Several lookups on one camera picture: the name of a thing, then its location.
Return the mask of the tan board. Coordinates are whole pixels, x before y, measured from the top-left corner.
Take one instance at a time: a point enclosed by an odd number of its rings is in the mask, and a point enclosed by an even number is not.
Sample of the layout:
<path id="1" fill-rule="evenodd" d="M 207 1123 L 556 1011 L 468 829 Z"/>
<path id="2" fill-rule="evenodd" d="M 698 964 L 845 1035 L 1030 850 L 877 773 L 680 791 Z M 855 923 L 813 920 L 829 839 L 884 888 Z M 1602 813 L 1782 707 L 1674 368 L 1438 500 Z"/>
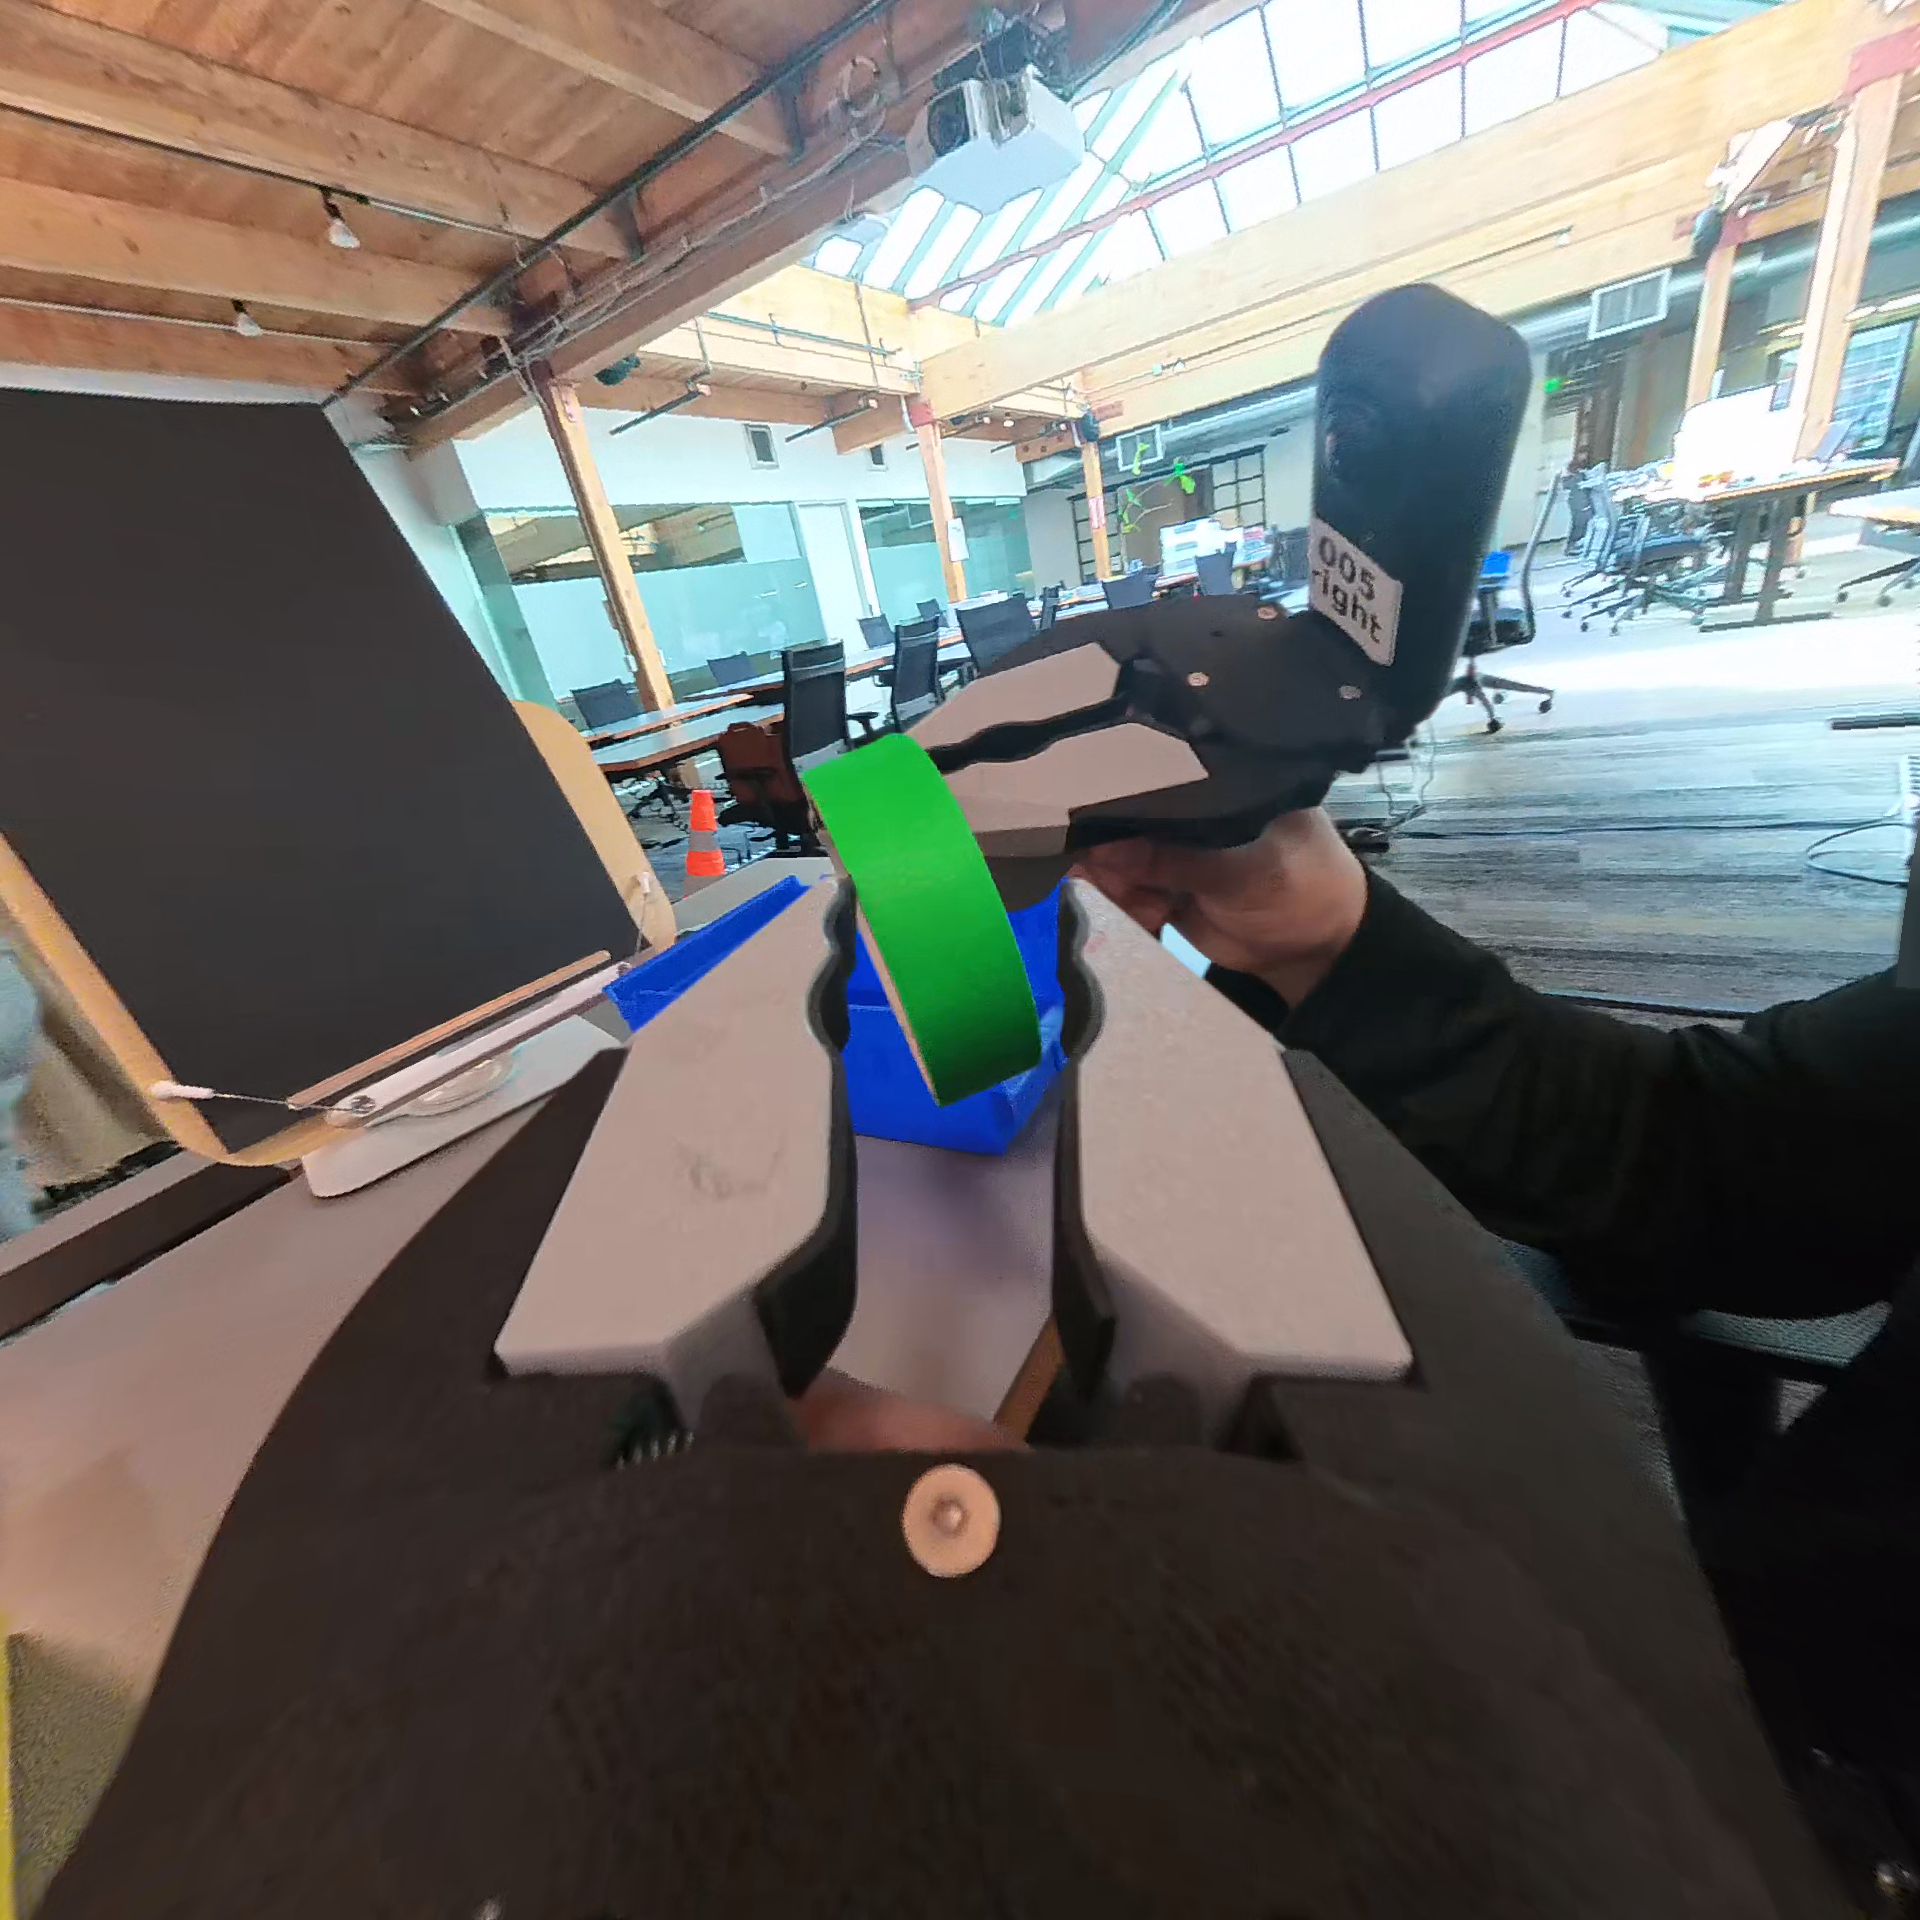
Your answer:
<path id="1" fill-rule="evenodd" d="M 664 897 L 634 824 L 595 761 L 591 745 L 562 714 L 548 707 L 511 703 L 511 708 L 628 907 L 640 930 L 636 955 L 643 957 L 671 946 L 679 937 L 676 907 Z"/>

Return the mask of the person's right hand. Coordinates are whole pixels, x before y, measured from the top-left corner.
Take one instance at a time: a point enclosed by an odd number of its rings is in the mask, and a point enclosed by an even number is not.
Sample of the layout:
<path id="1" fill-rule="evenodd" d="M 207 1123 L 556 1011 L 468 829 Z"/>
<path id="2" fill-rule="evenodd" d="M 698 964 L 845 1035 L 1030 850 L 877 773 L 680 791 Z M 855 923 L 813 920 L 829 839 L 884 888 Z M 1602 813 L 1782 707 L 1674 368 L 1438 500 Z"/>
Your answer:
<path id="1" fill-rule="evenodd" d="M 1236 848 L 1142 836 L 1090 848 L 1071 875 L 1151 937 L 1174 929 L 1287 1007 L 1330 973 L 1368 906 L 1366 871 L 1322 807 L 1287 812 Z"/>

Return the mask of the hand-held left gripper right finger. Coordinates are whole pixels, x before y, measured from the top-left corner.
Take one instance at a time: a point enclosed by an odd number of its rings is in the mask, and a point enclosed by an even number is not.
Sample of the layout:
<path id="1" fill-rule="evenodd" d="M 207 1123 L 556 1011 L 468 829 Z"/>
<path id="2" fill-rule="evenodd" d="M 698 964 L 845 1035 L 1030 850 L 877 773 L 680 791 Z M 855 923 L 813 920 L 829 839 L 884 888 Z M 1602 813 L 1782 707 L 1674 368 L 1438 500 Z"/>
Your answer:
<path id="1" fill-rule="evenodd" d="M 1283 1048 L 1080 881 L 1060 935 L 1052 1324 L 1076 1393 L 1168 1379 L 1235 1429 L 1267 1381 L 1404 1385 L 1413 1349 Z"/>

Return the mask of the person's torso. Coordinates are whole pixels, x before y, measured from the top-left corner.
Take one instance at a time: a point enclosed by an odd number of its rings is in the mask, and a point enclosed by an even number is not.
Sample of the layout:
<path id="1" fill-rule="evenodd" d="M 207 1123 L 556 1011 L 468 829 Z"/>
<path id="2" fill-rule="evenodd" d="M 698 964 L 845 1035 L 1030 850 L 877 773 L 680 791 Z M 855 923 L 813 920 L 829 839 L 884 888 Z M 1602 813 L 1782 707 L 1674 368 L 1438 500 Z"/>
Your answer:
<path id="1" fill-rule="evenodd" d="M 1901 1299 L 1788 1427 L 1755 1361 L 1645 1355 L 1768 1753 L 1864 1915 L 1917 1915 L 1917 1331 Z"/>

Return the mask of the brown office chair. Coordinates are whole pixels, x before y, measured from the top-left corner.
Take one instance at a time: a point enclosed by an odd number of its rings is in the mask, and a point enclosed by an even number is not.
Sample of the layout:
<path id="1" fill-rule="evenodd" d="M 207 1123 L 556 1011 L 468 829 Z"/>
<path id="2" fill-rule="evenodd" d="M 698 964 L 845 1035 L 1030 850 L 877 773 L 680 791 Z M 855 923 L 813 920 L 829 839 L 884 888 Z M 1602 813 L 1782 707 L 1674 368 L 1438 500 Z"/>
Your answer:
<path id="1" fill-rule="evenodd" d="M 760 828 L 775 848 L 796 847 L 810 828 L 806 793 L 784 747 L 782 725 L 733 723 L 715 744 L 727 786 L 719 825 Z"/>

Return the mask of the ceiling projector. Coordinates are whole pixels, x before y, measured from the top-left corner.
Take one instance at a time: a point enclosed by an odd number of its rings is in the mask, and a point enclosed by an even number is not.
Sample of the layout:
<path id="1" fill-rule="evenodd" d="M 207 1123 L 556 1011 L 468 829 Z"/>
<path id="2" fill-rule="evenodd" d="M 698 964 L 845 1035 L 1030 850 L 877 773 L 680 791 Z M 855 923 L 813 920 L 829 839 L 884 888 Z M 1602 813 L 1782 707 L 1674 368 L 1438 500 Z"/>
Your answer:
<path id="1" fill-rule="evenodd" d="M 1067 100 L 1028 64 L 938 90 L 907 133 L 906 152 L 918 185 L 995 213 L 1070 179 L 1087 144 Z"/>

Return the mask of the wooden desk black legs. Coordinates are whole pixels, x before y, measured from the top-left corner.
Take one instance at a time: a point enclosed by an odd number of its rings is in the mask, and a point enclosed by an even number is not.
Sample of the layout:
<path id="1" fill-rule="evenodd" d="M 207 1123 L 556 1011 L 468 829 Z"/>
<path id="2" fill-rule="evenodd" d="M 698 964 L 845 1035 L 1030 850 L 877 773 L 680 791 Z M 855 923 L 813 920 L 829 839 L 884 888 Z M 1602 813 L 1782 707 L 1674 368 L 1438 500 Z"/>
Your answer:
<path id="1" fill-rule="evenodd" d="M 1896 471 L 1899 465 L 1893 460 L 1846 460 L 1797 465 L 1766 480 L 1651 489 L 1651 505 L 1684 505 L 1709 521 L 1722 520 L 1731 525 L 1718 587 L 1694 597 L 1671 589 L 1669 600 L 1684 607 L 1694 626 L 1707 636 L 1830 620 L 1836 607 L 1789 608 L 1784 603 L 1794 540 L 1824 496 L 1880 485 Z"/>

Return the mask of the green tape roll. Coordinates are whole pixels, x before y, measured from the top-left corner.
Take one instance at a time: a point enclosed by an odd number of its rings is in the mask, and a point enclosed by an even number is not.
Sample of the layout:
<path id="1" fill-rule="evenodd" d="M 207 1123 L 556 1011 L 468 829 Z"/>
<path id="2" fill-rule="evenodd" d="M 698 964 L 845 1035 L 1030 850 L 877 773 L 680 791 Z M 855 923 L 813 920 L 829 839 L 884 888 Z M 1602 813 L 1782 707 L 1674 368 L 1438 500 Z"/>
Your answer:
<path id="1" fill-rule="evenodd" d="M 932 757 L 892 735 L 800 784 L 930 1097 L 951 1106 L 1034 1071 L 1040 1012 L 1016 935 Z"/>

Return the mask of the blue plastic bin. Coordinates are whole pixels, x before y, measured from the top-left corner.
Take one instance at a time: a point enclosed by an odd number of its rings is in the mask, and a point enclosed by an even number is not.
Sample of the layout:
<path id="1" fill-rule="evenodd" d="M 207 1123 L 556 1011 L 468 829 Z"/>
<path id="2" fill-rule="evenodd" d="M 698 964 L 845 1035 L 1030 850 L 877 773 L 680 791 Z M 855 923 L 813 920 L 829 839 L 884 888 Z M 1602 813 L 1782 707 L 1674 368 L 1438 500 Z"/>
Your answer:
<path id="1" fill-rule="evenodd" d="M 779 877 L 764 895 L 733 906 L 706 929 L 680 935 L 670 952 L 624 973 L 607 996 L 627 1027 L 640 1032 L 658 1019 L 702 979 L 758 937 L 806 889 L 810 883 L 803 877 Z M 855 945 L 843 1051 L 855 1136 L 975 1157 L 999 1157 L 1007 1151 L 1066 1071 L 1066 993 L 1059 979 L 1060 903 L 1063 895 L 1052 891 L 1010 914 L 1038 1011 L 1040 1061 L 1028 1073 L 948 1106 L 938 1105 L 926 1089 L 907 1035 L 884 1000 L 869 946 Z"/>

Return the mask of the person's right forearm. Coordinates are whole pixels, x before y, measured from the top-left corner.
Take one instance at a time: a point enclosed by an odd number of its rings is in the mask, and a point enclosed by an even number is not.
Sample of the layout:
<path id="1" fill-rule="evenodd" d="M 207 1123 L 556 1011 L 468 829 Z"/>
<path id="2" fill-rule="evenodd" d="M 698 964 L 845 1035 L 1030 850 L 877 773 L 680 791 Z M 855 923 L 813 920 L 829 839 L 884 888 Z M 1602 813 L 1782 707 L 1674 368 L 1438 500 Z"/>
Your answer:
<path id="1" fill-rule="evenodd" d="M 1531 989 L 1380 877 L 1303 1000 L 1208 983 L 1318 1061 L 1462 1209 L 1608 1313 L 1827 1317 L 1915 1283 L 1917 996 L 1895 972 L 1740 1027 Z"/>

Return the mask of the wooden post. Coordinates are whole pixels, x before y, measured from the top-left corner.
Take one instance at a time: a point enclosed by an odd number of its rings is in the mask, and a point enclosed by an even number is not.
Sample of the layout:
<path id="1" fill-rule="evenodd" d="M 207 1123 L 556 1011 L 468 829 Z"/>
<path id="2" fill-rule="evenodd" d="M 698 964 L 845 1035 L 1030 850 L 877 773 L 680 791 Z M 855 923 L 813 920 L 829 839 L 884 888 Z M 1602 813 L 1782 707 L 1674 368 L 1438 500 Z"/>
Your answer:
<path id="1" fill-rule="evenodd" d="M 560 458 L 573 511 L 583 523 L 615 634 L 621 639 L 644 711 L 676 703 L 651 620 L 640 600 L 638 576 L 618 525 L 607 487 L 591 455 L 584 410 L 575 387 L 554 372 L 546 359 L 528 365 L 532 393 L 546 434 Z"/>

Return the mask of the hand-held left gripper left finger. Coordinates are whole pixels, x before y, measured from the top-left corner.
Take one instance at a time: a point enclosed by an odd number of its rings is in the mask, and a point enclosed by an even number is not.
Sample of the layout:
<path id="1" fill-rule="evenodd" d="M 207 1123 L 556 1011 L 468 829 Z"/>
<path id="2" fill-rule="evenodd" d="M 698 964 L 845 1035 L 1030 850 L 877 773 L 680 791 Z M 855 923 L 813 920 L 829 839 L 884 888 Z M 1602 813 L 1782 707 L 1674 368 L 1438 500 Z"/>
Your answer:
<path id="1" fill-rule="evenodd" d="M 853 884 L 776 912 L 627 1048 L 496 1337 L 509 1376 L 643 1376 L 686 1425 L 804 1394 L 858 1306 Z"/>

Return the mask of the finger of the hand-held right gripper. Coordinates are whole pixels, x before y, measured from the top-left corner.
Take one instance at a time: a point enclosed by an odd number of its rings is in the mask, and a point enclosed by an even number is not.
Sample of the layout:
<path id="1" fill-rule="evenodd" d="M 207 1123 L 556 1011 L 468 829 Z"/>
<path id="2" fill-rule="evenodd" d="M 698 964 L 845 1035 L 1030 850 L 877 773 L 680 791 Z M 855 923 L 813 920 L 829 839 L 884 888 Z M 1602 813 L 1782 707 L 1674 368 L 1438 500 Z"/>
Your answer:
<path id="1" fill-rule="evenodd" d="M 1034 738 L 1046 744 L 1067 731 L 1076 714 L 1109 704 L 1118 684 L 1119 660 L 1095 643 L 1020 664 L 1007 656 L 934 704 L 907 735 L 934 760 L 981 761 L 989 757 L 982 744 L 1010 729 L 1020 760 L 1038 751 Z"/>
<path id="2" fill-rule="evenodd" d="M 988 860 L 1060 858 L 1080 812 L 1203 784 L 1196 751 L 1144 725 L 1066 736 L 1021 760 L 981 760 L 946 784 Z"/>

